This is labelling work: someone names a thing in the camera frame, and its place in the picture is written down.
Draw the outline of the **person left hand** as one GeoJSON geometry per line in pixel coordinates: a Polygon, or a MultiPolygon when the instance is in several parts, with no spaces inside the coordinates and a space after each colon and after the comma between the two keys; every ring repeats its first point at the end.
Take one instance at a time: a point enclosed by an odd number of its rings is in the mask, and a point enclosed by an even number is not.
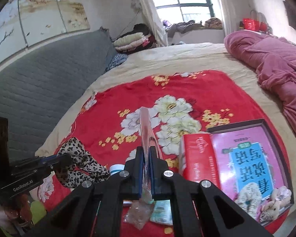
{"type": "Polygon", "coordinates": [[[1,205],[1,208],[12,223],[21,227],[31,225],[32,213],[30,210],[28,194],[19,194],[15,196],[11,201],[1,205]]]}

